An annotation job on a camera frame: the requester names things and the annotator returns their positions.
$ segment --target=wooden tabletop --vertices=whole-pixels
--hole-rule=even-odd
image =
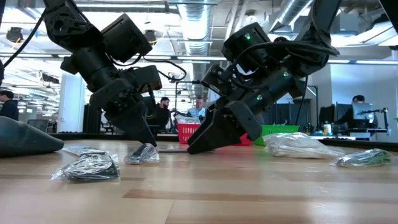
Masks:
[[[76,159],[63,151],[0,159],[0,223],[398,223],[395,165],[342,169],[325,160],[272,157],[261,147],[226,147],[161,154],[160,163],[133,166],[123,157],[137,142],[67,142],[82,144],[118,153],[121,180],[50,181]]]

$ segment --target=man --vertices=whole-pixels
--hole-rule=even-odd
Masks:
[[[196,107],[189,109],[188,115],[192,118],[198,118],[200,120],[204,119],[206,115],[206,109],[203,107],[204,104],[205,100],[203,97],[198,96],[196,100]]]
[[[0,86],[2,84],[2,80],[4,79],[4,65],[0,60]]]
[[[167,97],[160,99],[160,103],[156,105],[156,118],[147,120],[149,125],[159,125],[161,129],[166,127],[170,118],[169,103],[170,100]]]
[[[352,103],[365,103],[365,97],[363,95],[354,96]],[[351,107],[347,112],[341,117],[335,124],[344,124],[347,123],[349,129],[354,128],[378,128],[379,122],[377,121],[377,117],[374,117],[374,120],[364,121],[364,120],[355,120],[353,108]]]
[[[3,103],[2,108],[0,110],[0,116],[5,116],[18,121],[19,119],[18,101],[13,99],[14,99],[13,92],[7,90],[0,91],[0,102]]]

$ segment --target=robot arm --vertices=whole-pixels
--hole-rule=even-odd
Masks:
[[[220,98],[188,140],[188,152],[197,154],[240,143],[244,133],[254,141],[262,133],[256,114],[287,93],[294,98],[303,96],[307,82],[300,79],[322,69],[329,55],[338,55],[330,45],[330,28],[340,2],[314,0],[307,24],[293,42],[285,38],[271,42],[257,23],[234,33],[222,49],[233,64],[225,70],[212,66],[202,80]],[[252,74],[240,74],[237,65]]]
[[[124,63],[152,50],[145,36],[123,14],[99,31],[79,11],[72,0],[44,0],[44,21],[50,40],[70,51],[61,69],[79,73],[93,92],[90,104],[105,110],[105,117],[133,139],[156,146],[146,123],[147,108],[141,93],[162,88],[156,66],[117,69]]]

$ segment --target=red basket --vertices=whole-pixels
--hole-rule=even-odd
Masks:
[[[188,139],[192,134],[200,127],[200,124],[178,124],[178,140],[180,144],[188,144]],[[248,140],[248,134],[244,134],[241,137],[241,144],[236,146],[251,146],[252,141]]]

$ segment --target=plastic bag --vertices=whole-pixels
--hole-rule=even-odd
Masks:
[[[263,137],[266,149],[273,156],[334,159],[345,153],[337,147],[328,147],[304,133],[270,134]]]
[[[97,154],[97,155],[107,155],[108,151],[99,150],[90,146],[68,146],[64,147],[62,150],[67,151],[69,153],[81,156],[83,154]]]
[[[112,157],[108,154],[83,154],[79,159],[55,171],[51,180],[97,182],[117,180],[119,177],[119,157],[117,154]]]
[[[337,158],[332,164],[339,167],[383,166],[391,163],[391,157],[390,152],[382,149],[371,149]]]
[[[186,117],[180,114],[176,115],[175,119],[177,119],[178,124],[201,124],[198,118]]]
[[[129,149],[124,157],[127,164],[143,164],[145,162],[159,162],[159,152],[155,146],[145,143],[138,149]]]

